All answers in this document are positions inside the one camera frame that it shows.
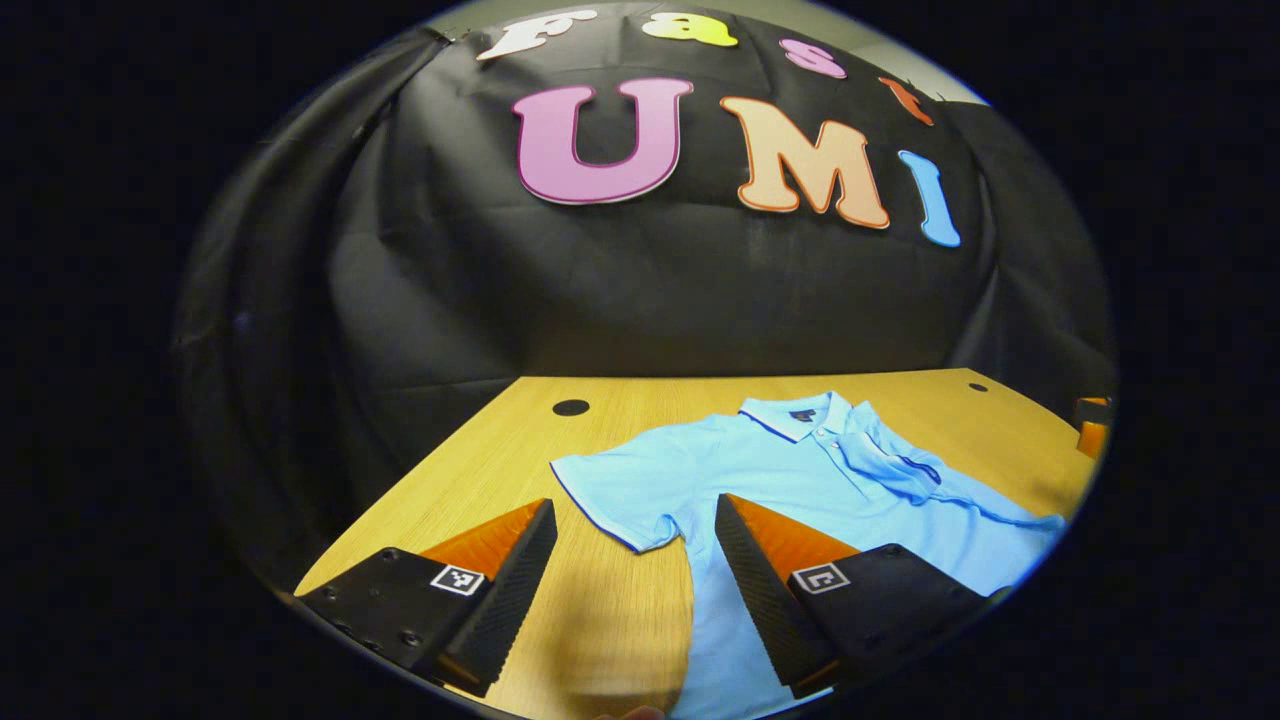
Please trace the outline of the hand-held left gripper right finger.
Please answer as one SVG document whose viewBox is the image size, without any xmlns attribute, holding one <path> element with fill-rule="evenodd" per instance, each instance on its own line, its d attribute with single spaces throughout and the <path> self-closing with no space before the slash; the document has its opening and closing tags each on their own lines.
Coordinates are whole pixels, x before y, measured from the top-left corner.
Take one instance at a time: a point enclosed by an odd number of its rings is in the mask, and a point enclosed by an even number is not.
<svg viewBox="0 0 1280 720">
<path fill-rule="evenodd" d="M 858 550 L 736 495 L 716 534 L 780 683 L 859 687 L 928 653 L 991 606 L 901 544 Z"/>
</svg>

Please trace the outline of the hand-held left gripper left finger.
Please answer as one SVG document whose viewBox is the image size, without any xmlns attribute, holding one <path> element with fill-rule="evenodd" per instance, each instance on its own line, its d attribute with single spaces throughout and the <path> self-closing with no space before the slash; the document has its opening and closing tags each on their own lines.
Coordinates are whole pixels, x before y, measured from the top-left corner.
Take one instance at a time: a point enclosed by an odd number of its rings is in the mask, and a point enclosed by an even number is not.
<svg viewBox="0 0 1280 720">
<path fill-rule="evenodd" d="M 484 697 L 556 541 L 554 503 L 539 498 L 429 550 L 378 550 L 300 600 L 397 667 Z"/>
</svg>

